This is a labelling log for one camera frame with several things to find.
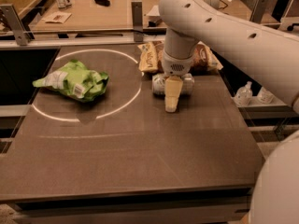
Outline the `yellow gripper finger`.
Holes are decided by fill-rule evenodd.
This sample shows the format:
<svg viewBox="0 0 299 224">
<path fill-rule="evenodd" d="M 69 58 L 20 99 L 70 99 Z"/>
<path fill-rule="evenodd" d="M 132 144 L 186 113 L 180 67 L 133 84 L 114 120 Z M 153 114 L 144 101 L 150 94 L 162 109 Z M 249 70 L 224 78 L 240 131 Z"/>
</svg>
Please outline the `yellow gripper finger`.
<svg viewBox="0 0 299 224">
<path fill-rule="evenodd" d="M 165 81 L 164 102 L 165 111 L 173 113 L 177 110 L 178 98 L 183 86 L 183 81 L 178 76 L 171 76 Z"/>
</svg>

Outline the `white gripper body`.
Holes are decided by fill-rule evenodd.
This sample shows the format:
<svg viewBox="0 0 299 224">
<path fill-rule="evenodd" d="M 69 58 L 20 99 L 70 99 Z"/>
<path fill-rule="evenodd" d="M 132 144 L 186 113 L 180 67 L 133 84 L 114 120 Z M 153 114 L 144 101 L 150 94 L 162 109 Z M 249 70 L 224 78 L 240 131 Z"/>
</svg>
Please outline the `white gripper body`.
<svg viewBox="0 0 299 224">
<path fill-rule="evenodd" d="M 163 50 L 162 68 L 167 76 L 184 76 L 192 66 L 193 56 L 187 58 L 176 58 Z"/>
</svg>

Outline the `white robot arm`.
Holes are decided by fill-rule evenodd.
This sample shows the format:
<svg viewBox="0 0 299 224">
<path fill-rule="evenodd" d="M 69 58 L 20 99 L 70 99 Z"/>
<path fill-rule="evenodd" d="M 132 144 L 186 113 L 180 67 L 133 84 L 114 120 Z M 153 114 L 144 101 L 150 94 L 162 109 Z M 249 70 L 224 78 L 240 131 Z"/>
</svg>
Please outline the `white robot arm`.
<svg viewBox="0 0 299 224">
<path fill-rule="evenodd" d="M 162 66 L 165 109 L 177 108 L 180 78 L 202 41 L 299 113 L 299 38 L 226 15 L 219 0 L 160 0 L 167 25 Z M 249 224 L 299 224 L 299 137 L 293 133 L 266 159 L 251 199 Z"/>
</svg>

